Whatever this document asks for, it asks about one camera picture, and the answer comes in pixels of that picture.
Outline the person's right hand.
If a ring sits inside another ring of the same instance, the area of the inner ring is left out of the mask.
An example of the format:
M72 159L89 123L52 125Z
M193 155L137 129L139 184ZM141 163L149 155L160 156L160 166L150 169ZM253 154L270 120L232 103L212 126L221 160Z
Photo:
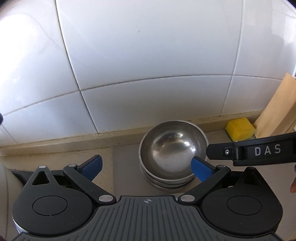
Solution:
M296 193L296 177L290 186L290 193Z

